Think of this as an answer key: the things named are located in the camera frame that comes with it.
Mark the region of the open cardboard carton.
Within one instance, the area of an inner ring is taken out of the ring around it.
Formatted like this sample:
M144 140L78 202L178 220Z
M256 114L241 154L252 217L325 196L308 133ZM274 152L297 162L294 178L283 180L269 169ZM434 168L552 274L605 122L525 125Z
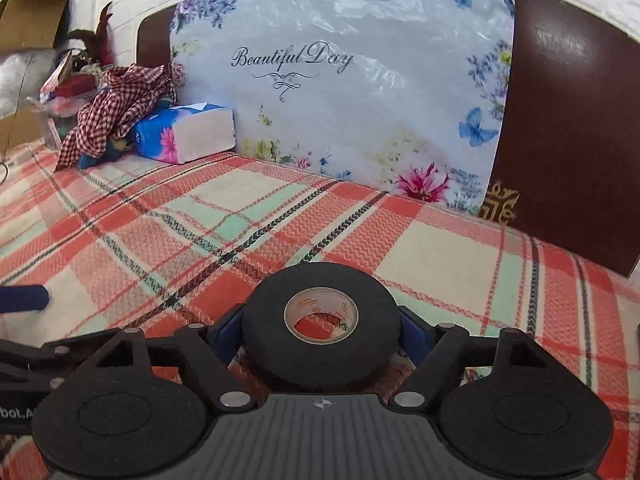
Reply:
M69 2L1 0L1 55L52 49Z

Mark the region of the floral Beautiful Day pillow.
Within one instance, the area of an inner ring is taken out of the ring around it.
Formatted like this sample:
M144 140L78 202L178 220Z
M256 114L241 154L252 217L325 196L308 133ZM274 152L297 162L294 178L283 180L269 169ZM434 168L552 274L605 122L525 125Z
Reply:
M184 0L180 101L241 153L476 214L506 110L515 0Z

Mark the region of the dark brown wooden headboard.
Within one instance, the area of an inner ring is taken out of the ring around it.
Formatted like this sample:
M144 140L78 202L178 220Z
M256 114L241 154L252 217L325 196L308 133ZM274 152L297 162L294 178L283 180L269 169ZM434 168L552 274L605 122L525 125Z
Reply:
M175 7L144 18L137 61L171 61ZM639 44L565 0L515 0L498 148L478 216L629 276L639 262Z

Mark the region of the plaid bed sheet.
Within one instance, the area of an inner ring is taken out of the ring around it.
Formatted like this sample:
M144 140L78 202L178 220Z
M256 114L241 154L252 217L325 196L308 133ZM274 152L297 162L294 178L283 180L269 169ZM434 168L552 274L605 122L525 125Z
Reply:
M639 293L626 278L466 214L240 155L55 163L26 145L1 171L1 281L50 295L3 315L3 338L165 336L215 322L285 266L344 263L427 322L533 336L612 412L602 477L638 477Z

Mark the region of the red checkered cloth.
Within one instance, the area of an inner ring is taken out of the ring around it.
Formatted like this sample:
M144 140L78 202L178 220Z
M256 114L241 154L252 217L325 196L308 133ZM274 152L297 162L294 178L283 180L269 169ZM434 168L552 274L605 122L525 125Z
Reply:
M165 99L177 101L170 71L165 65L144 67L114 66L103 74L103 89L77 114L77 124L64 138L55 171L78 166L81 155L98 158L107 139L121 139L152 113Z

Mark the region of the red feather decoration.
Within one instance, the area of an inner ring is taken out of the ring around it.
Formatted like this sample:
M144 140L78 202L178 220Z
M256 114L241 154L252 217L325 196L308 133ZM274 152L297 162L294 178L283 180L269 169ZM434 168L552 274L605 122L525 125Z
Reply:
M113 65L115 62L112 40L108 32L108 21L112 16L111 5L112 3L109 2L101 10L95 30L74 29L66 35L68 40L81 41L88 58L101 66Z

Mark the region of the cluttered bedside items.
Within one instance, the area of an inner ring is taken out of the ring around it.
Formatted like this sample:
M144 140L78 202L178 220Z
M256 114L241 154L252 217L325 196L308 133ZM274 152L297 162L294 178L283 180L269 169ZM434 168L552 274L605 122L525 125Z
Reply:
M35 107L51 127L58 122L76 124L81 107L103 87L103 67L86 51L65 51L55 69L27 102Z

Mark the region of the white plastic bag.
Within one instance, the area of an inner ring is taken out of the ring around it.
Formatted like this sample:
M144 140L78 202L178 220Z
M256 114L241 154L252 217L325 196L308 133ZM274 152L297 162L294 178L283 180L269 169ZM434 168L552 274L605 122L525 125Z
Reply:
M35 50L2 56L0 115L13 115L39 90L54 69L55 50Z

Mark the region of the blue tissue pack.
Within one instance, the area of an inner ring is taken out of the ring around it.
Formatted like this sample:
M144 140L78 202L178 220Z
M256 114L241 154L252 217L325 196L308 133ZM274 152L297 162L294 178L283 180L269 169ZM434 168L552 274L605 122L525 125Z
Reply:
M236 145L232 110L206 102L159 110L140 120L132 133L139 156L173 165L232 151Z

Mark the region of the black tape roll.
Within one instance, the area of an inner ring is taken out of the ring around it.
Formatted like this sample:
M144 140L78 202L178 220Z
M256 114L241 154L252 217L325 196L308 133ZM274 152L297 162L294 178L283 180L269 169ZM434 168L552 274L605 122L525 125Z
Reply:
M375 278L332 262L265 278L242 314L244 347L274 390L345 392L370 382L398 344L400 319Z

